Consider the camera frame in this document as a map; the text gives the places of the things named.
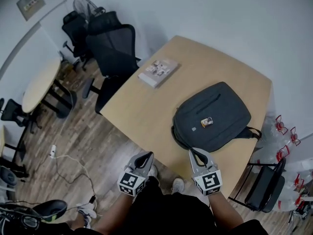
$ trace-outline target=human arm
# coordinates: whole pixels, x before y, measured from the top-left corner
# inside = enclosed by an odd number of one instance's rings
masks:
[[[132,205],[133,199],[134,197],[127,194],[120,194],[115,203],[98,221],[94,230],[103,235],[108,235],[115,231],[123,224]]]
[[[243,224],[239,213],[229,204],[221,192],[209,195],[209,201],[217,226],[227,231]]]

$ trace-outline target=backpack strap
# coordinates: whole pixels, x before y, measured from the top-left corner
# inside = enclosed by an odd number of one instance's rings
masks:
[[[262,132],[254,129],[252,127],[246,126],[241,133],[239,133],[235,138],[236,139],[257,139],[260,140],[262,137]]]

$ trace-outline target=chair armrest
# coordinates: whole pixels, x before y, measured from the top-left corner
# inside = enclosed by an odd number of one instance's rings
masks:
[[[84,89],[83,89],[83,98],[87,98],[89,95],[89,92],[92,91],[92,84],[94,82],[94,78],[90,77],[86,80]]]

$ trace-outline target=wooden table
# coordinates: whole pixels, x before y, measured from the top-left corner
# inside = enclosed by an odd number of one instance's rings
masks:
[[[156,59],[181,66],[158,89],[138,79]],[[261,129],[267,111],[271,81],[244,63],[208,46],[176,36],[164,45],[116,92],[100,113],[132,141],[180,176],[190,179],[188,151],[171,135],[176,108],[195,93],[226,82],[251,113],[250,127]],[[222,173],[222,192],[228,197],[242,175],[256,139],[232,140],[212,156]]]
[[[39,103],[42,103],[53,110],[59,118],[66,118],[69,115],[71,109],[76,104],[77,96],[75,92],[68,91],[58,80],[55,79],[60,67],[59,58],[51,60],[29,83],[22,101],[22,110],[25,113],[32,112]],[[60,88],[60,90],[64,92],[64,95],[59,96],[52,89],[52,84],[55,84]],[[56,107],[45,100],[47,94],[52,95],[58,100]]]
[[[0,157],[2,157],[3,150],[5,146],[5,135],[4,135],[4,126],[0,126]]]

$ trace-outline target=round table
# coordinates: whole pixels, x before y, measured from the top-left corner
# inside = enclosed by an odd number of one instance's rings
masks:
[[[46,67],[44,67],[29,83],[22,100],[22,110],[25,113],[32,112],[39,103],[42,103],[53,110],[58,118],[66,118],[69,115],[71,109],[76,104],[77,96],[75,92],[67,90],[55,79],[60,67],[61,61],[59,58],[49,61]],[[58,95],[52,89],[52,84],[55,84],[60,88],[60,90],[64,92],[64,95]],[[47,94],[50,94],[58,100],[56,106],[53,106],[46,101],[45,96]]]
[[[26,147],[23,142],[23,140],[20,142],[19,147],[15,147],[12,145],[9,145],[5,142],[5,131],[4,131],[4,125],[0,125],[0,157],[3,155],[3,150],[5,147],[8,147],[12,150],[15,150],[19,153],[21,161],[23,161],[26,153]]]

